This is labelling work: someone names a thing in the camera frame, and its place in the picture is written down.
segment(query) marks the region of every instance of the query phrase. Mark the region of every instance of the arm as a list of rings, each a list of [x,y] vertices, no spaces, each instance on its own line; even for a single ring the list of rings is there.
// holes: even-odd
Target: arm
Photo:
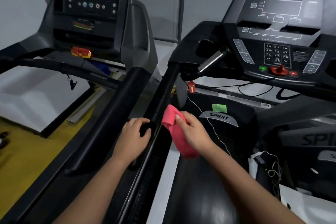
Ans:
[[[140,137],[140,127],[149,120],[133,118],[123,127],[112,157],[53,224],[101,223],[113,193],[129,164],[145,149],[151,137],[149,128]]]
[[[183,130],[187,141],[220,175],[230,199],[245,223],[304,223],[212,142],[195,116],[188,112],[181,113],[190,125],[178,115],[176,122]]]

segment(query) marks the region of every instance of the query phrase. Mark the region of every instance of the green sticker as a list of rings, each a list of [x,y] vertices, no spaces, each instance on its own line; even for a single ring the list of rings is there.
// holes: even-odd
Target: green sticker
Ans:
[[[218,105],[218,104],[212,104],[212,111],[213,112],[228,112],[226,110],[226,105]]]

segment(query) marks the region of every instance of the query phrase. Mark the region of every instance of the pink cloth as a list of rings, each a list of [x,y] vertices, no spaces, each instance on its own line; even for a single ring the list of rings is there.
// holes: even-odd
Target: pink cloth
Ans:
[[[179,112],[174,106],[168,105],[165,113],[163,114],[162,125],[169,130],[171,138],[173,139],[177,150],[181,153],[183,158],[196,158],[199,153],[195,151],[190,144],[188,144],[182,129],[176,123],[176,115],[181,116],[181,118],[186,121],[182,113]]]

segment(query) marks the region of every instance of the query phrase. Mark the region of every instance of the yellow floor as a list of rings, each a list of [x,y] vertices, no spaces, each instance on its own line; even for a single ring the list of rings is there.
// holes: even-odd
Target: yellow floor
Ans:
[[[76,125],[63,122],[48,139],[0,120],[0,132],[7,131],[10,139],[10,143],[0,150],[0,219],[89,120],[91,114],[92,110]]]

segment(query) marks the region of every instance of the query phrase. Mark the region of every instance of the blue object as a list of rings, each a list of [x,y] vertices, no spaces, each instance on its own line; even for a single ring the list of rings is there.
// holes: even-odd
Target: blue object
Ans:
[[[104,73],[106,73],[108,76],[111,75],[111,72],[109,70],[109,67],[107,65],[104,65],[102,63],[98,63],[98,62],[94,62],[91,60],[88,60],[92,65],[94,65],[96,68],[98,68],[99,70],[103,71]]]

